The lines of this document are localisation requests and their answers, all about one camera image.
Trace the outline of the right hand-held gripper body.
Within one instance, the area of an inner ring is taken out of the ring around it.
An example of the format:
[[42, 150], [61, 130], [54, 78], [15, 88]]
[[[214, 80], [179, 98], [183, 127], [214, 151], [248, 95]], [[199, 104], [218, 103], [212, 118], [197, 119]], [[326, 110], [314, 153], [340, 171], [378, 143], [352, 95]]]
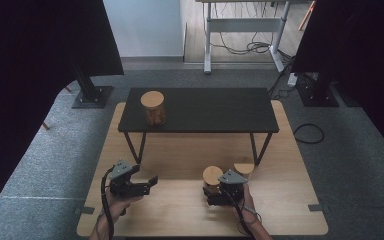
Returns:
[[248, 182], [233, 170], [228, 170], [219, 178], [218, 192], [207, 197], [207, 203], [213, 206], [233, 206], [244, 197], [243, 185]]

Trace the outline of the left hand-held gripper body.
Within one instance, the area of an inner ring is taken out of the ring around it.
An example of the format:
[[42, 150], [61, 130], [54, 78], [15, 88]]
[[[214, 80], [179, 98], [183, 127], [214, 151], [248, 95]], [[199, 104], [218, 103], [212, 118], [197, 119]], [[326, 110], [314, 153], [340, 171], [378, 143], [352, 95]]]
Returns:
[[119, 160], [111, 171], [109, 187], [115, 197], [140, 197], [150, 193], [148, 182], [131, 182], [131, 168], [128, 162]]

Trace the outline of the glass jar with wooden lid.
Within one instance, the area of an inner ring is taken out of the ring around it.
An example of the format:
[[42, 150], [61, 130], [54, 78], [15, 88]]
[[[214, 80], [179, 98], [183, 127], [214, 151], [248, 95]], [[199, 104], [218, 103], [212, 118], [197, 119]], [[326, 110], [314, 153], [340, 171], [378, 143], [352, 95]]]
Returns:
[[159, 91], [148, 91], [141, 96], [140, 102], [145, 109], [146, 121], [151, 126], [165, 123], [165, 97]]
[[247, 179], [250, 178], [251, 174], [254, 171], [254, 168], [255, 168], [255, 165], [253, 163], [235, 163], [234, 164], [235, 171]]
[[210, 193], [216, 193], [220, 184], [219, 178], [223, 175], [221, 168], [217, 166], [208, 166], [203, 171], [204, 187]]

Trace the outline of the black raised shelf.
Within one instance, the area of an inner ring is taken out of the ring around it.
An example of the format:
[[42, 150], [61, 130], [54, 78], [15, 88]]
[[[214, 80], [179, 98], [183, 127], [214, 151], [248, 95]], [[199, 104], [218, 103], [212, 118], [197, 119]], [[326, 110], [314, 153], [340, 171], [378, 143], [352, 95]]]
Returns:
[[157, 126], [147, 123], [141, 101], [149, 91], [129, 91], [118, 125], [137, 163], [143, 149], [134, 147], [132, 133], [264, 133], [270, 139], [279, 131], [265, 88], [154, 88], [151, 100], [162, 100], [166, 114], [165, 122]]

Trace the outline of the person's left hand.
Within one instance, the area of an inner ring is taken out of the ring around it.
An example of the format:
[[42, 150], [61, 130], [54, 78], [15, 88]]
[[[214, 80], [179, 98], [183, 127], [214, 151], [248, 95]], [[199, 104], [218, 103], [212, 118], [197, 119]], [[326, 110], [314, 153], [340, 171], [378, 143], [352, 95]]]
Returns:
[[132, 198], [117, 198], [110, 192], [106, 193], [106, 197], [113, 220], [117, 220], [121, 216], [123, 210], [128, 208], [132, 203], [142, 199], [142, 196]]

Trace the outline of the person's right hand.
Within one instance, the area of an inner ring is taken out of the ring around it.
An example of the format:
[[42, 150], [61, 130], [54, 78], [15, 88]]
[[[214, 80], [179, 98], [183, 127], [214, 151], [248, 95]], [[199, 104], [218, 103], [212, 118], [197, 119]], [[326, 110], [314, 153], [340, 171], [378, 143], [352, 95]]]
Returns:
[[244, 197], [243, 199], [238, 203], [243, 219], [246, 222], [252, 222], [257, 218], [257, 211], [255, 209], [253, 197], [251, 196], [249, 185], [244, 184], [243, 185], [244, 190]]

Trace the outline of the grey tape piece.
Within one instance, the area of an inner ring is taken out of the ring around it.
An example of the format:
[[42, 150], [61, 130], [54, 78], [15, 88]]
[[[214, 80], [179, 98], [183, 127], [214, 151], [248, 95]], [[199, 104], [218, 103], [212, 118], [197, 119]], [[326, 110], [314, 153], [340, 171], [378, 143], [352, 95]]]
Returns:
[[75, 215], [81, 215], [81, 214], [89, 214], [92, 215], [94, 213], [95, 208], [93, 207], [75, 207], [74, 208], [74, 214]]
[[309, 204], [308, 208], [310, 212], [322, 212], [324, 214], [331, 212], [328, 206], [324, 206], [322, 204]]

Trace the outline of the black metal stand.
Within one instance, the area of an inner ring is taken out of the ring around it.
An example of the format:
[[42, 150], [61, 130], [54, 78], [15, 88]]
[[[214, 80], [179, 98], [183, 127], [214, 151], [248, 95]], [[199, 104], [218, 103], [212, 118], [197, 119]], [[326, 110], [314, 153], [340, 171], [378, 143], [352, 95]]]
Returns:
[[89, 75], [73, 63], [72, 70], [80, 86], [80, 92], [73, 102], [73, 109], [103, 109], [113, 90], [112, 86], [95, 86]]
[[339, 104], [330, 90], [330, 80], [317, 72], [298, 75], [296, 88], [306, 107], [338, 107]]

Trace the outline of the black curtain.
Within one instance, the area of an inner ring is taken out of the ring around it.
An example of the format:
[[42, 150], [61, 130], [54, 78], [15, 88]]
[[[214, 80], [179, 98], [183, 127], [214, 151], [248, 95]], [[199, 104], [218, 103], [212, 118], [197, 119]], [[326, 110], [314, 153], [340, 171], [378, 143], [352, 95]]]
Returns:
[[104, 0], [0, 0], [0, 192], [64, 87], [122, 72]]
[[384, 0], [315, 1], [292, 71], [338, 81], [384, 137]]

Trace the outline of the orange stick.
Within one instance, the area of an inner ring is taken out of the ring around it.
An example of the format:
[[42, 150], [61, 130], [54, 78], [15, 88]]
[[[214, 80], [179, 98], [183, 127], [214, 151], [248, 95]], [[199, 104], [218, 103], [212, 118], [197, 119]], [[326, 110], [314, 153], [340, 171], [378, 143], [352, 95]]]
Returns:
[[310, 6], [309, 6], [309, 8], [308, 8], [308, 10], [307, 10], [307, 12], [306, 12], [306, 14], [304, 15], [304, 17], [303, 17], [303, 19], [302, 19], [302, 21], [301, 21], [301, 23], [300, 23], [300, 25], [299, 25], [299, 27], [298, 27], [298, 30], [299, 30], [299, 31], [303, 31], [303, 29], [304, 29], [306, 23], [308, 22], [308, 20], [309, 20], [309, 18], [310, 18], [310, 16], [311, 16], [311, 13], [313, 12], [315, 3], [316, 3], [316, 1], [312, 1], [312, 2], [311, 2], [311, 4], [310, 4]]

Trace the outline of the white desk frame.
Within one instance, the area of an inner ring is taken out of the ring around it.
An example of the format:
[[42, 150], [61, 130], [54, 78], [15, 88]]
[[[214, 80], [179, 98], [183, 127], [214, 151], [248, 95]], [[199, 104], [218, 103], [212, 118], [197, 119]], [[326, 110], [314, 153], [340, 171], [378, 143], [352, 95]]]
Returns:
[[[204, 73], [212, 72], [211, 36], [213, 33], [273, 33], [274, 40], [268, 51], [276, 69], [281, 72], [285, 69], [279, 45], [286, 27], [291, 5], [304, 0], [195, 0], [204, 5]], [[232, 17], [223, 18], [215, 16], [215, 7], [219, 3], [264, 3], [283, 2], [284, 7], [279, 17]]]

